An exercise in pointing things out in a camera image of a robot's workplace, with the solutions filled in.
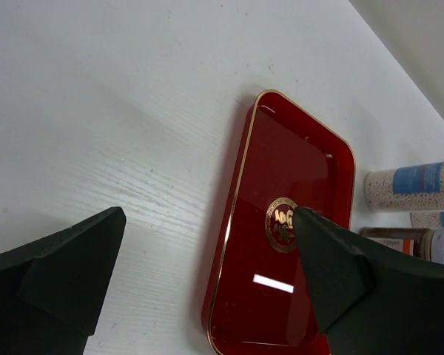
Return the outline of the white bead bottle silver cap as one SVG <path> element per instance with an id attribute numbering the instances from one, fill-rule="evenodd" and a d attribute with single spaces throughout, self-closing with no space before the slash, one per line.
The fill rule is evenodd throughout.
<path id="1" fill-rule="evenodd" d="M 364 197 L 376 212 L 444 211 L 444 162 L 371 172 Z"/>

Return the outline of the brown spice jar white lid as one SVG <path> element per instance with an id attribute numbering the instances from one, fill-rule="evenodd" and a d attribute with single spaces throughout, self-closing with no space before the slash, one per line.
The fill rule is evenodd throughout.
<path id="1" fill-rule="evenodd" d="M 444 265 L 444 228 L 362 228 L 360 235 L 404 254 Z"/>

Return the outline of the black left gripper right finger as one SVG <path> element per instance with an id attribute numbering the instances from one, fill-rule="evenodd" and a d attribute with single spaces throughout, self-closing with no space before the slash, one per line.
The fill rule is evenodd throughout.
<path id="1" fill-rule="evenodd" d="M 318 330 L 333 354 L 444 354 L 444 265 L 295 209 L 295 241 Z"/>

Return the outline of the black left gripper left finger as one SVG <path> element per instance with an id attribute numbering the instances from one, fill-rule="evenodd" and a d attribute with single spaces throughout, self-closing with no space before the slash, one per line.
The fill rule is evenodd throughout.
<path id="1" fill-rule="evenodd" d="M 0 354 L 82 354 L 127 219 L 119 206 L 0 254 Z"/>

